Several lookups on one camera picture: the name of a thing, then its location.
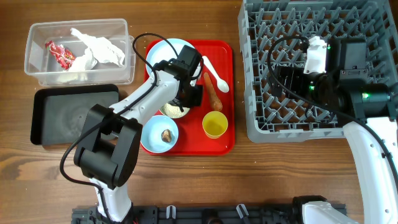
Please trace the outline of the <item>yellow plastic cup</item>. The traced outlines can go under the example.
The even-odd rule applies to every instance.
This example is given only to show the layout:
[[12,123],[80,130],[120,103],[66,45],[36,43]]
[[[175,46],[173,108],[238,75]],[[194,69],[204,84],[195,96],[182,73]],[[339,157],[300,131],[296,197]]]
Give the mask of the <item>yellow plastic cup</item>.
[[222,112],[211,111],[203,117],[202,127],[210,139],[218,139],[228,129],[228,119]]

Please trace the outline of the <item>brown food scrap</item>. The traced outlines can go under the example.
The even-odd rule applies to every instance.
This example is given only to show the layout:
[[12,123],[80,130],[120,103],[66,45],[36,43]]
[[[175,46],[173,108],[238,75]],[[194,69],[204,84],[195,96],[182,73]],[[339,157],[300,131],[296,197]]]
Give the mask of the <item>brown food scrap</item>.
[[165,129],[165,130],[161,133],[161,140],[162,140],[163,142],[166,142],[166,143],[172,142],[172,133],[171,133],[171,130]]

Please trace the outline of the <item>small light blue bowl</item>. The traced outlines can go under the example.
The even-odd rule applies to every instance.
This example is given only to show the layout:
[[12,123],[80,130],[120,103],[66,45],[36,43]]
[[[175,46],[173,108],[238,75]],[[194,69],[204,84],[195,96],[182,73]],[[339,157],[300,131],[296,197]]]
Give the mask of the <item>small light blue bowl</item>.
[[[161,133],[169,129],[172,133],[172,142],[166,143],[161,140]],[[141,144],[144,149],[151,153],[161,154],[170,151],[176,145],[179,130],[174,120],[164,115],[153,116],[142,130]]]

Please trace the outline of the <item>white paper napkin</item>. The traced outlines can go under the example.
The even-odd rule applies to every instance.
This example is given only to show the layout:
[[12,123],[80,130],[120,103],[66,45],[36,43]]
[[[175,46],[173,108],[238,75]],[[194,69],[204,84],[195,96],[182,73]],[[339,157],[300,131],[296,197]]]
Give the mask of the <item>white paper napkin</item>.
[[125,53],[112,44],[105,37],[94,37],[82,34],[79,30],[71,28],[71,35],[82,41],[87,48],[82,56],[77,57],[69,72],[84,72],[93,69],[97,63],[113,63],[123,67]]

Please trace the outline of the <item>red snack wrapper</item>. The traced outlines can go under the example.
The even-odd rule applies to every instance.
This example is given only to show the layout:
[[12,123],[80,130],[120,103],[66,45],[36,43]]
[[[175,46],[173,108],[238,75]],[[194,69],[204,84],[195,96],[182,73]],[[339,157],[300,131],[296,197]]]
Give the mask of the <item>red snack wrapper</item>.
[[52,40],[45,43],[45,47],[64,70],[68,70],[76,59],[63,45],[56,45]]

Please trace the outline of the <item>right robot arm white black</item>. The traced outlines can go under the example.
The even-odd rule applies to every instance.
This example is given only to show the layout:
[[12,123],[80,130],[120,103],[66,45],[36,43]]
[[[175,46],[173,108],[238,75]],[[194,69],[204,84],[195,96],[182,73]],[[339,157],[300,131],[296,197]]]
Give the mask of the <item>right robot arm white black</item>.
[[389,87],[371,83],[366,41],[301,37],[303,68],[269,66],[272,93],[337,117],[351,149],[366,223],[397,222],[397,111]]

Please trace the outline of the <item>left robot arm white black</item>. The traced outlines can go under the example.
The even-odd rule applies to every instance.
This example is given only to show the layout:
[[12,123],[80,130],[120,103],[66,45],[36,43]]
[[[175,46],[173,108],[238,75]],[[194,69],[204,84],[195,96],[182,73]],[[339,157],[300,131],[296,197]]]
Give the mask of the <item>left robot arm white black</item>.
[[176,58],[156,63],[152,76],[130,96],[89,110],[73,161],[96,189],[98,221],[133,221],[126,182],[137,163],[143,127],[166,103],[200,106],[203,88],[191,82],[201,58],[198,50],[185,45]]

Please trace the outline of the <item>grey dishwasher rack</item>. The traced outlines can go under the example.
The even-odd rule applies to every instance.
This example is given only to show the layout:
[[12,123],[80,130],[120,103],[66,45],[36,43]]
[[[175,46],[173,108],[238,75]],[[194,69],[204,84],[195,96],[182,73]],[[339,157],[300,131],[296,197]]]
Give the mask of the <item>grey dishwasher rack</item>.
[[328,111],[301,100],[275,97],[267,84],[270,68],[303,67],[302,36],[364,39],[368,80],[384,83],[396,93],[396,14],[395,1],[244,0],[238,27],[248,138],[264,143],[343,136],[336,117]]

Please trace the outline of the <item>clear plastic waste bin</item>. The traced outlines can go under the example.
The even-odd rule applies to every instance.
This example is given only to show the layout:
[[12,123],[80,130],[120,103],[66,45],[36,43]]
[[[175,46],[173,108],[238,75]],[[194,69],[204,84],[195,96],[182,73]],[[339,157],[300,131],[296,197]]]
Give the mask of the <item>clear plastic waste bin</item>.
[[[113,63],[97,63],[88,71],[68,72],[47,50],[49,41],[62,45],[74,56],[85,53],[87,46],[71,34],[75,28],[82,34],[104,37],[125,54],[122,67]],[[44,22],[31,25],[26,48],[24,71],[38,79],[42,86],[118,84],[127,85],[134,80],[135,53],[132,50],[134,38],[129,35],[125,19],[92,19],[79,21]]]

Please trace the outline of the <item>black waste tray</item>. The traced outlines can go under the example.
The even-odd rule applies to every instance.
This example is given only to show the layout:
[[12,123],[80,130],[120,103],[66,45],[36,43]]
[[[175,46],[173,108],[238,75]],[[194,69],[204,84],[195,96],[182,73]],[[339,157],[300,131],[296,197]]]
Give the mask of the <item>black waste tray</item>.
[[94,105],[109,107],[118,101],[113,84],[41,89],[34,96],[30,141],[42,146],[71,143]]

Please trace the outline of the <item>orange carrot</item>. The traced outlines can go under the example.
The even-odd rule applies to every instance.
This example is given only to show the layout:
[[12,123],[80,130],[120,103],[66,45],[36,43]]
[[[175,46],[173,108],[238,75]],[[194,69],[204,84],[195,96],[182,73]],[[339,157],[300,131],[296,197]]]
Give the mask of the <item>orange carrot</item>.
[[207,72],[203,74],[203,79],[205,82],[211,108],[215,111],[221,112],[221,110],[223,109],[222,102],[218,98],[216,91],[213,87],[213,84],[211,82],[211,78]]

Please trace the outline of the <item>white plastic spoon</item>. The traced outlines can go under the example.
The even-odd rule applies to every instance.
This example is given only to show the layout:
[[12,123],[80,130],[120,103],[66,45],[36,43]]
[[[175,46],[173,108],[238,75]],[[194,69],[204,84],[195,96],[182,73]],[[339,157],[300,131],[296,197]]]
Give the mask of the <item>white plastic spoon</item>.
[[225,80],[220,78],[220,76],[218,75],[217,71],[213,67],[212,63],[210,62],[209,58],[207,56],[202,56],[202,59],[203,59],[204,65],[207,67],[207,69],[214,76],[218,89],[221,92],[223,92],[223,93],[229,92],[229,85],[227,84],[227,82]]

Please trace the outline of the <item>red serving tray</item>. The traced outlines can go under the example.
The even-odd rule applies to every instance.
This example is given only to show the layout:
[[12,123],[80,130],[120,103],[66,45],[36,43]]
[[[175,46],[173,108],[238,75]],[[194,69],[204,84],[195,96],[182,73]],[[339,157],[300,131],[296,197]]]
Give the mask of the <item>red serving tray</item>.
[[[147,53],[160,41],[151,42],[147,48]],[[190,109],[181,118],[172,119],[177,124],[179,130],[177,143],[170,151],[158,155],[221,156],[229,153],[235,145],[233,51],[226,42],[221,40],[188,40],[187,42],[192,44],[199,53],[210,59],[220,78],[225,80],[229,85],[229,92],[227,93],[216,90],[216,94],[223,104],[221,112],[228,119],[228,129],[218,139],[210,139],[205,134],[202,127],[202,120],[207,113],[211,112],[212,108],[208,94],[204,92],[199,107]]]

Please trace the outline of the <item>large light blue plate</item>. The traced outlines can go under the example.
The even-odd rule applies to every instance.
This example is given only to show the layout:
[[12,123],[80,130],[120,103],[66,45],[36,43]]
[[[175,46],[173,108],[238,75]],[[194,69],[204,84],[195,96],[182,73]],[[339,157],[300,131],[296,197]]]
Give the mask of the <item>large light blue plate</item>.
[[195,86],[200,75],[202,56],[194,46],[182,39],[156,43],[147,53],[146,71],[158,86],[174,80],[180,85]]

